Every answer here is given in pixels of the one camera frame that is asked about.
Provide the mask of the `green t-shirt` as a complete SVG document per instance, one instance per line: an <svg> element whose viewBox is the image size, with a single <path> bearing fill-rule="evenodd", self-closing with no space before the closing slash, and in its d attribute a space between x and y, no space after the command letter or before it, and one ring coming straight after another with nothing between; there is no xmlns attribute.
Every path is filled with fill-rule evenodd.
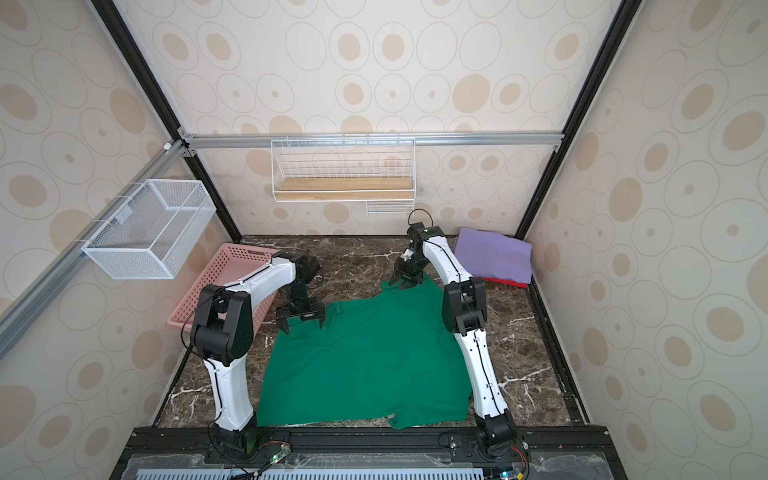
<svg viewBox="0 0 768 480"><path fill-rule="evenodd" d="M264 426L385 419L395 429L463 421L472 393L431 279L335 301L323 323L278 334L257 409Z"/></svg>

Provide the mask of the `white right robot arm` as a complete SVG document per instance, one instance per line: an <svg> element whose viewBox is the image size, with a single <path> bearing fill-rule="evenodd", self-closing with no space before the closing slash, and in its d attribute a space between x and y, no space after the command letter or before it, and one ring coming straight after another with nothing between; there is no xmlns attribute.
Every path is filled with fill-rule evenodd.
<svg viewBox="0 0 768 480"><path fill-rule="evenodd" d="M484 281L436 225L410 224L409 244L373 298L326 309L312 356L324 421L386 419L395 429L459 421L474 410L486 447L517 428L493 369Z"/></svg>

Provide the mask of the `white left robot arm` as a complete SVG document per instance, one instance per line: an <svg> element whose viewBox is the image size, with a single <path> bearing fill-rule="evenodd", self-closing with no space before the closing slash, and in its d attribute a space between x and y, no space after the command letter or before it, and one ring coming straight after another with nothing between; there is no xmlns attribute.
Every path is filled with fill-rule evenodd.
<svg viewBox="0 0 768 480"><path fill-rule="evenodd" d="M308 289L319 269L312 255L280 252L241 279L202 289L189 347L202 359L212 383L216 413L209 432L215 447L244 455L256 452L257 424L246 379L246 356L255 334L253 307L283 292L287 304L276 313L283 333L290 333L289 321L294 318L323 326L325 306Z"/></svg>

